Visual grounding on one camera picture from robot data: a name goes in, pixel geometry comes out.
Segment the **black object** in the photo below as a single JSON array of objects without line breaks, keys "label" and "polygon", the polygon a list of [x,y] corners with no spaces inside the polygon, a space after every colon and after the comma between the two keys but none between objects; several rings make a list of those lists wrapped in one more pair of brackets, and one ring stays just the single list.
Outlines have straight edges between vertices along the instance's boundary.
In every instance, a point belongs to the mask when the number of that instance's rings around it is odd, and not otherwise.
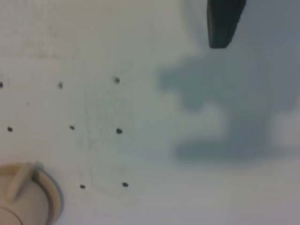
[{"label": "black object", "polygon": [[207,28],[210,48],[226,48],[231,42],[246,0],[208,0]]}]

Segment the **beige plastic fixture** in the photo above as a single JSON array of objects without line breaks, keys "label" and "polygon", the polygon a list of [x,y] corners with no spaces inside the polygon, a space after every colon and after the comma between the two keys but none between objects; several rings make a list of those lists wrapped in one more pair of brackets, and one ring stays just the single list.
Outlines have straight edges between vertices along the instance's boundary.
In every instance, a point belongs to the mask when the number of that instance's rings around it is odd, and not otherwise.
[{"label": "beige plastic fixture", "polygon": [[54,182],[31,163],[0,166],[0,225],[52,225],[61,211]]}]

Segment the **beige knob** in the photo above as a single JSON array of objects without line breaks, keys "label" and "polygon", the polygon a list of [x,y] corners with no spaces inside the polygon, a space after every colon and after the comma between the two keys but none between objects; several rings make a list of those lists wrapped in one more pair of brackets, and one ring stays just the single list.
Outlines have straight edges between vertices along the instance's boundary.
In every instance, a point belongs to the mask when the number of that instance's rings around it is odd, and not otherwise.
[{"label": "beige knob", "polygon": [[58,189],[33,164],[0,167],[0,225],[51,225],[60,209]]}]

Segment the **screw hole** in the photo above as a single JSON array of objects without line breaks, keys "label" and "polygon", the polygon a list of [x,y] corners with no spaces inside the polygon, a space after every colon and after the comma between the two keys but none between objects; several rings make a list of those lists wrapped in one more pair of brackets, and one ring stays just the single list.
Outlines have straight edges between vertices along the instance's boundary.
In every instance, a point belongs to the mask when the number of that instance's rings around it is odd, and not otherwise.
[{"label": "screw hole", "polygon": [[123,133],[123,131],[122,131],[120,128],[117,128],[116,132],[117,132],[117,134],[119,134],[119,135]]},{"label": "screw hole", "polygon": [[113,81],[114,81],[115,83],[120,83],[120,78],[114,77],[114,78],[113,78]]},{"label": "screw hole", "polygon": [[59,89],[62,89],[63,86],[64,86],[63,82],[59,82],[59,83],[58,83]]}]

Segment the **white surface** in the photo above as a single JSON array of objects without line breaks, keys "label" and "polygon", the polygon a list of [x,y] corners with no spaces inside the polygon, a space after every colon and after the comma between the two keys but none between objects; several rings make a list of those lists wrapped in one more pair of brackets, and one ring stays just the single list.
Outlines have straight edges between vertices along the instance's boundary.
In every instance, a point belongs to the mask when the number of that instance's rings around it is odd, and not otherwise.
[{"label": "white surface", "polygon": [[213,51],[204,0],[1,0],[0,163],[44,165],[58,225],[298,224],[299,6]]}]

